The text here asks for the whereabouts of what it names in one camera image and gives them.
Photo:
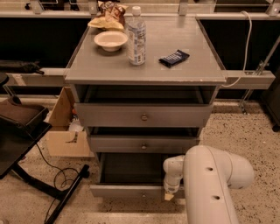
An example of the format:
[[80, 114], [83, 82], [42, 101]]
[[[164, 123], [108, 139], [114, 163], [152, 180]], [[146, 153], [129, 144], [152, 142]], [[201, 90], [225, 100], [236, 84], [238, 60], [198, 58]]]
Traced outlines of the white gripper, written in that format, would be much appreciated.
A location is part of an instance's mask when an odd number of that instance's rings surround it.
[[171, 201], [174, 193], [179, 190], [180, 181], [183, 178], [184, 155], [169, 157], [163, 163], [164, 175], [164, 199]]

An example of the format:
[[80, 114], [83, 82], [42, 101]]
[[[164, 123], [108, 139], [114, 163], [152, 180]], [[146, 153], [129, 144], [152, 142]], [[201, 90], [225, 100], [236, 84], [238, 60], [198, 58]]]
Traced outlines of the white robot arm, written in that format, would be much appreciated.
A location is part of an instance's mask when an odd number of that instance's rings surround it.
[[166, 200], [184, 187], [188, 224], [239, 224], [229, 191], [254, 181], [246, 158], [197, 145], [184, 155], [167, 158], [163, 168]]

